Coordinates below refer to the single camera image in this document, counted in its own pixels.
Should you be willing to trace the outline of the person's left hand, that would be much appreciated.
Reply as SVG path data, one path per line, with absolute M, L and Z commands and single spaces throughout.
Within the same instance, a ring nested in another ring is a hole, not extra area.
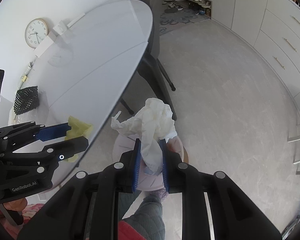
M 4 203 L 5 209 L 12 210 L 12 211 L 17 211 L 17 212 L 23 211 L 26 206 L 27 206 L 27 199 L 26 198 L 22 198 L 22 199 L 19 199 L 19 200 L 14 200 L 14 201 L 11 201 L 11 202 Z

